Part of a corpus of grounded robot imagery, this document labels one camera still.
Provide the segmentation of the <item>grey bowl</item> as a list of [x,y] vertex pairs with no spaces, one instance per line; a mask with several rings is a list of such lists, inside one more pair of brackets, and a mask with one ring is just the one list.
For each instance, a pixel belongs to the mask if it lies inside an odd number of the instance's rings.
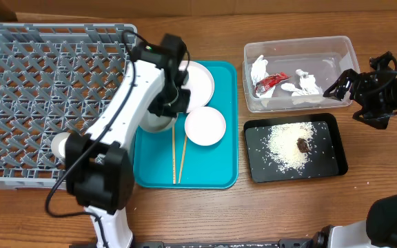
[[171,129],[177,117],[157,116],[148,111],[144,114],[139,127],[149,133],[159,133]]

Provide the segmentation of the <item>white napkin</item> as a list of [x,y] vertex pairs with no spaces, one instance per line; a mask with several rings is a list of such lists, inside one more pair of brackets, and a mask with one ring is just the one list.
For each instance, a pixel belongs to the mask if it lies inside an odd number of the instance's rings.
[[291,92],[292,103],[298,105],[301,103],[320,103],[324,100],[321,96],[322,88],[317,86],[316,79],[313,74],[309,74],[301,69],[296,70],[299,78],[299,87],[292,83],[284,83],[281,89]]
[[[251,80],[252,80],[252,85],[255,87],[256,84],[269,76],[269,74],[266,71],[268,61],[264,58],[263,55],[260,55],[255,62],[252,64],[252,69],[251,69]],[[261,99],[261,104],[264,107],[267,107],[267,104],[270,102],[270,99],[273,96],[274,90],[276,86],[272,87],[270,90],[268,90],[264,94],[258,95],[257,93],[254,93],[254,96],[257,96],[258,98]]]

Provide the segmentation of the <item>small white bowl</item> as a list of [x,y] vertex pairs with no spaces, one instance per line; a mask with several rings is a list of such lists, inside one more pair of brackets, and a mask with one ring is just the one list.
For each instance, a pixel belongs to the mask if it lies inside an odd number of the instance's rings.
[[225,131],[225,118],[213,107],[198,107],[185,119],[186,136],[200,146],[218,143],[224,137]]

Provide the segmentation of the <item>red snack wrapper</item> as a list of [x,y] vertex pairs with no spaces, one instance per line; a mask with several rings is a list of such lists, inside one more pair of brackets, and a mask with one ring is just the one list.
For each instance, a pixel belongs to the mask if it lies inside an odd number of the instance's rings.
[[255,93],[257,95],[262,95],[272,89],[274,86],[278,85],[282,81],[286,81],[290,78],[286,73],[280,72],[277,74],[271,74],[266,76],[264,79],[260,80],[255,85]]

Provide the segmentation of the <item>white rice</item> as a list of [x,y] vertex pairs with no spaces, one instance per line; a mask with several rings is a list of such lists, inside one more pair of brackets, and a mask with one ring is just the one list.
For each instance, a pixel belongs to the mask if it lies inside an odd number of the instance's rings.
[[[303,174],[303,170],[315,160],[317,155],[328,153],[328,147],[316,144],[316,139],[326,141],[327,138],[321,134],[327,129],[324,123],[300,122],[285,123],[273,126],[255,127],[254,133],[259,135],[259,152],[263,162],[267,165],[275,165],[278,173],[296,172]],[[300,153],[297,148],[297,140],[304,138],[308,141],[311,151]]]

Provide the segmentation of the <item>brown food scrap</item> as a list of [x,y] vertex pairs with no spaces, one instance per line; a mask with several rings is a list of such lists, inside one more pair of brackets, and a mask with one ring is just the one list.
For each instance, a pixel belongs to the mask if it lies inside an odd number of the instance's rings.
[[308,141],[304,138],[299,138],[297,140],[297,148],[300,153],[308,153],[311,151]]

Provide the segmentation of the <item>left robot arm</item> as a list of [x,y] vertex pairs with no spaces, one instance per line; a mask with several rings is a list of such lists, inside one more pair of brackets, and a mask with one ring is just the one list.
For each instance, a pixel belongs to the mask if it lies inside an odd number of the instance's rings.
[[95,227],[97,247],[130,247],[133,234],[122,217],[134,187],[131,146],[147,113],[168,127],[190,102],[183,88],[189,54],[183,41],[142,42],[128,52],[130,64],[112,101],[84,135],[65,142],[67,192],[83,206]]

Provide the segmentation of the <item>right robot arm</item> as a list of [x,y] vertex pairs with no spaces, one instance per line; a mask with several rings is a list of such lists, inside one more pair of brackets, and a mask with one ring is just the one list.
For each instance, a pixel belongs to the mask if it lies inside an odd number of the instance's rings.
[[[371,72],[344,71],[327,88],[325,98],[342,101],[345,96],[361,109],[356,121],[384,130],[397,115],[397,60],[386,52],[369,60]],[[377,200],[363,221],[345,226],[329,225],[317,232],[304,247],[397,247],[397,194]]]

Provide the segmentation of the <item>grey dishwasher rack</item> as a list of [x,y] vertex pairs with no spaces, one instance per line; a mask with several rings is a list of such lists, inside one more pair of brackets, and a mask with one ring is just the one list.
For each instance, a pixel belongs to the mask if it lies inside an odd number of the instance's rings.
[[50,188],[62,132],[83,134],[123,80],[131,24],[0,23],[0,189]]

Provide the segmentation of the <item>left wooden chopstick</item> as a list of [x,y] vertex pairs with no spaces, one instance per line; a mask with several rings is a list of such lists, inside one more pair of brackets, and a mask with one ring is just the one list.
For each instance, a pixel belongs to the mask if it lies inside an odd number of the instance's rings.
[[172,126],[172,181],[176,184],[176,131],[175,125]]

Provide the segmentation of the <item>wooden chopstick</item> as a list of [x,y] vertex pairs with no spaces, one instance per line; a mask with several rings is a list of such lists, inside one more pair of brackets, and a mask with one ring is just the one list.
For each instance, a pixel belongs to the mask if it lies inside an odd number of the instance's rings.
[[185,151],[186,151],[186,147],[187,147],[187,140],[188,140],[187,134],[185,134],[184,142],[183,142],[182,156],[181,156],[181,165],[180,165],[180,171],[179,171],[178,184],[181,183],[181,179],[182,179],[182,175],[183,175],[183,166],[184,166],[184,162],[185,162]]
[[172,181],[176,184],[176,131],[175,125],[172,126]]

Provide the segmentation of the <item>large white plate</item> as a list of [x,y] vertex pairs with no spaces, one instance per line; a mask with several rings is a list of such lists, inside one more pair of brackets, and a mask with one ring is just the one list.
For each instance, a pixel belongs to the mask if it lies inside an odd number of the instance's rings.
[[207,105],[214,93],[214,78],[211,72],[202,64],[194,61],[182,61],[179,70],[187,70],[188,76],[185,85],[181,88],[189,90],[190,102],[187,107],[187,113],[190,113],[198,107]]

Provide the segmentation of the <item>right wooden chopstick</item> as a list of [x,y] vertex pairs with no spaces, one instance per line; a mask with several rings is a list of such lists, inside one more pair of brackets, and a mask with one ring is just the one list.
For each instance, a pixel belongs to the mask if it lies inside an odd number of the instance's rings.
[[187,134],[185,134],[184,142],[183,142],[182,156],[181,156],[181,165],[180,165],[180,171],[179,171],[178,184],[181,183],[181,179],[182,179],[182,175],[183,175],[183,166],[184,166],[184,162],[185,162],[185,151],[186,151],[186,147],[187,147],[187,140],[188,140]]

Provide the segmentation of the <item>clear plastic bin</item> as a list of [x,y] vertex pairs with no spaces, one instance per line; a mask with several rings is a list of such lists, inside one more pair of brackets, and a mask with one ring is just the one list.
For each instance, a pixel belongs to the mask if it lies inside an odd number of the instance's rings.
[[[276,85],[267,107],[261,104],[260,98],[254,96],[255,87],[252,85],[250,75],[252,64],[260,55],[268,61],[266,71],[269,75],[284,72],[290,76],[288,80]],[[248,43],[244,47],[243,62],[243,87],[248,110],[252,113],[286,112],[345,107],[352,103],[346,96],[343,101],[324,97],[320,103],[294,105],[292,93],[282,90],[281,85],[292,83],[299,87],[300,77],[296,74],[297,69],[313,74],[317,86],[322,88],[323,93],[345,70],[360,71],[353,45],[346,36]]]

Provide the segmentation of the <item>teal plastic tray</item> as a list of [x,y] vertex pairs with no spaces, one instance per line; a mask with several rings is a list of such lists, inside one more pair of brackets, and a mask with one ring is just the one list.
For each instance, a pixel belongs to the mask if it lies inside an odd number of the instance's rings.
[[136,131],[134,176],[137,184],[167,189],[227,189],[238,178],[238,96],[237,73],[227,61],[199,61],[212,74],[215,82],[208,103],[225,118],[224,137],[216,144],[200,146],[187,141],[181,183],[178,184],[186,115],[175,123],[176,184],[172,181],[172,130],[149,133]]

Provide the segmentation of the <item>black tray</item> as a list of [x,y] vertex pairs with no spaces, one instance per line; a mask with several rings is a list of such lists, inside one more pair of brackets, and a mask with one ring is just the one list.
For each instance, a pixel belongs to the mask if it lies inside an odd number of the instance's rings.
[[[315,160],[303,170],[303,174],[301,175],[296,172],[287,172],[285,174],[278,173],[275,165],[269,166],[263,162],[262,155],[264,155],[265,152],[259,152],[257,150],[261,143],[259,135],[254,133],[254,128],[300,122],[319,122],[326,124],[327,129],[322,131],[321,134],[324,135],[327,140],[322,141],[320,138],[317,138],[316,144],[322,147],[330,146],[328,153],[315,156]],[[348,171],[348,164],[340,137],[338,123],[332,114],[308,114],[302,116],[251,120],[244,124],[243,131],[250,174],[252,180],[256,183],[342,176]]]

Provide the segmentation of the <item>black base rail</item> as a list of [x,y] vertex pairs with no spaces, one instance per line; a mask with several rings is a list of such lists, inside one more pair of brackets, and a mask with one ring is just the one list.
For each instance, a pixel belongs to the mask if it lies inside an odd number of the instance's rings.
[[303,248],[312,247],[313,240],[281,239],[272,242],[199,242],[199,243],[163,243],[163,242],[132,242],[131,248]]

